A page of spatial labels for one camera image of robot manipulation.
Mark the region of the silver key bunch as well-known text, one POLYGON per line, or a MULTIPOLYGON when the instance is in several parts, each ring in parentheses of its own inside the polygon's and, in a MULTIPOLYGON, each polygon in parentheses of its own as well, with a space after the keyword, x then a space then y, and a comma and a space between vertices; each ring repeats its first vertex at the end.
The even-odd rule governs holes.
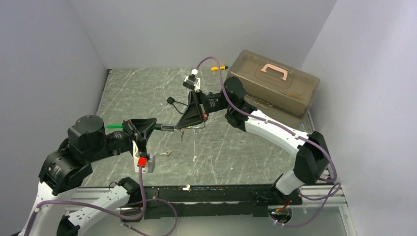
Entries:
POLYGON ((183 142, 184 130, 183 129, 179 129, 179 133, 180 133, 180 141, 183 142))

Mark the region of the small silver key pair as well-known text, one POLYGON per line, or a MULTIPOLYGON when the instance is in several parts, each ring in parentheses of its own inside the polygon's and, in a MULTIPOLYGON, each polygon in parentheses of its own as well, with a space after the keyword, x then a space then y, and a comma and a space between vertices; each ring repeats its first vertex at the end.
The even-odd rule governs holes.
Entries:
POLYGON ((166 151, 166 152, 160 153, 160 155, 163 155, 163 156, 170 156, 170 155, 171 155, 174 151, 175 151, 175 149, 174 149, 174 150, 168 150, 168 151, 166 151))

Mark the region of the brass padlock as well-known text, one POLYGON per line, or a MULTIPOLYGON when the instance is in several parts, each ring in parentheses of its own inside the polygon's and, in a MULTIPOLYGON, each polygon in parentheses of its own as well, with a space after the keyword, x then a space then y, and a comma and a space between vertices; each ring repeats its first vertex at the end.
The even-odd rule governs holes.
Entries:
POLYGON ((203 128, 205 128, 205 126, 206 126, 206 123, 202 122, 202 123, 197 124, 197 125, 192 125, 192 126, 185 127, 185 129, 203 129, 203 128))

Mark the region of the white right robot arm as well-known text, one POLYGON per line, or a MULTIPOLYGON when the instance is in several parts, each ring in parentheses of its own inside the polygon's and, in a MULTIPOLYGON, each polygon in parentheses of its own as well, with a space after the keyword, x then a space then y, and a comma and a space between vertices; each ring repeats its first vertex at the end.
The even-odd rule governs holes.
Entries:
POLYGON ((204 94, 200 79, 187 76, 183 86, 190 89, 187 108, 176 124, 177 129, 205 123, 211 113, 226 110, 230 126, 258 135, 279 146, 295 158, 292 170, 282 174, 273 184, 271 198, 283 204, 290 194, 304 185, 313 185, 330 165, 330 155, 323 136, 290 128, 268 117, 245 101, 246 90, 237 77, 230 77, 219 93, 204 94))

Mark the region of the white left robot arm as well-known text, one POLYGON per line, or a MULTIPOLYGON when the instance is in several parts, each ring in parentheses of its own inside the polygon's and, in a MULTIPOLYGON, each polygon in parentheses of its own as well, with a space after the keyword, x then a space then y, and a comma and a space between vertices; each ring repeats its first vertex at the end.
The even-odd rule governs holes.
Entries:
POLYGON ((153 170, 155 160, 146 144, 156 122, 155 118, 130 119, 122 123, 121 131, 106 134, 101 117, 79 118, 58 150, 44 161, 36 199, 20 235, 81 236, 106 214, 115 215, 117 208, 146 203, 142 179, 126 177, 94 203, 81 203, 80 210, 65 214, 66 207, 73 204, 71 197, 92 173, 93 162, 129 152, 139 174, 153 170))

